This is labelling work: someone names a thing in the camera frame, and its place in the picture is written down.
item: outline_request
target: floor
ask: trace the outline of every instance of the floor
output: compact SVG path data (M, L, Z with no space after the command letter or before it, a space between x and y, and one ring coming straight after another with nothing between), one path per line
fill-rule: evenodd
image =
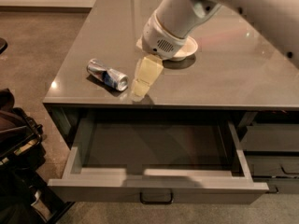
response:
M15 106L44 126L47 181L63 173L68 148L42 105L87 13L0 12L0 89L10 88ZM75 203L59 223L299 223L299 195L265 194L251 205Z

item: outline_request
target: open drawer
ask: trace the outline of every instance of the open drawer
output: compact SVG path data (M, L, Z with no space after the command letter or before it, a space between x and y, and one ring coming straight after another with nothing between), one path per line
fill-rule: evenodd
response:
M254 183L224 112L90 109L82 117L62 179L64 201L252 203Z

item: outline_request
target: aluminum can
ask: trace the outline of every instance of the aluminum can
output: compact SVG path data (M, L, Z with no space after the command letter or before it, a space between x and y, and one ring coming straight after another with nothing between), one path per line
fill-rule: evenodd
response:
M101 63L97 59L91 59L87 65L87 71L109 87L118 91L128 88L128 76Z

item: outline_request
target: bag strap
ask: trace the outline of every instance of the bag strap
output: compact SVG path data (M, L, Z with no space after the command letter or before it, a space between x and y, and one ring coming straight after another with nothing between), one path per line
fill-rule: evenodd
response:
M9 89L0 90L0 110L11 112L15 98Z

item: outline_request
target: can label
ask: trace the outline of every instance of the can label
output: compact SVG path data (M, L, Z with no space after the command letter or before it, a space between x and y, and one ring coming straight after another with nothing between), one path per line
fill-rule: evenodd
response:
M114 89L118 88L118 82L109 75L108 71L103 72L102 79L104 84L108 85L109 87Z

